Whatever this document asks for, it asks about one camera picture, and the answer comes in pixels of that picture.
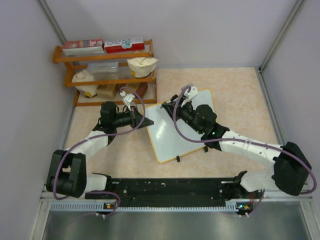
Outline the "white black marker pen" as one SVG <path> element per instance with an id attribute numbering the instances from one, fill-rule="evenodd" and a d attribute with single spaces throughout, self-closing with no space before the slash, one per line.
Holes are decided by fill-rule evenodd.
<path id="1" fill-rule="evenodd" d="M 171 102 L 174 102 L 178 97 L 179 97 L 179 96 L 178 96 L 177 94 L 175 94 L 175 95 L 170 99 L 170 101 L 171 101 Z"/>

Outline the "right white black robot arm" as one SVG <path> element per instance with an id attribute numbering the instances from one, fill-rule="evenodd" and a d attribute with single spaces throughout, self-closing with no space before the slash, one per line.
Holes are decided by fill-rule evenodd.
<path id="1" fill-rule="evenodd" d="M 256 190 L 279 189 L 291 196 L 303 193 L 312 168 L 297 144 L 290 141 L 284 145 L 267 144 L 237 134 L 217 123 L 217 115 L 207 104 L 194 108 L 191 102 L 182 104 L 174 100 L 161 107 L 173 121 L 182 120 L 197 132 L 208 148 L 238 154 L 267 167 L 264 171 L 241 172 L 233 185 L 237 197 L 245 198 Z"/>

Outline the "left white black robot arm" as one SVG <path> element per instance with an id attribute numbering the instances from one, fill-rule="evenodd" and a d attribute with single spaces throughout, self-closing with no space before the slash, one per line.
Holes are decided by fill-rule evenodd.
<path id="1" fill-rule="evenodd" d="M 95 192 L 109 198 L 114 191 L 112 178 L 107 174 L 87 172 L 87 162 L 99 150 L 109 146 L 119 135 L 118 128 L 130 126 L 132 130 L 149 127 L 154 121 L 141 114 L 135 103 L 122 111 L 112 101 L 101 105 L 100 118 L 90 134 L 74 146 L 53 152 L 46 180 L 46 189 L 61 198 L 79 198 Z"/>

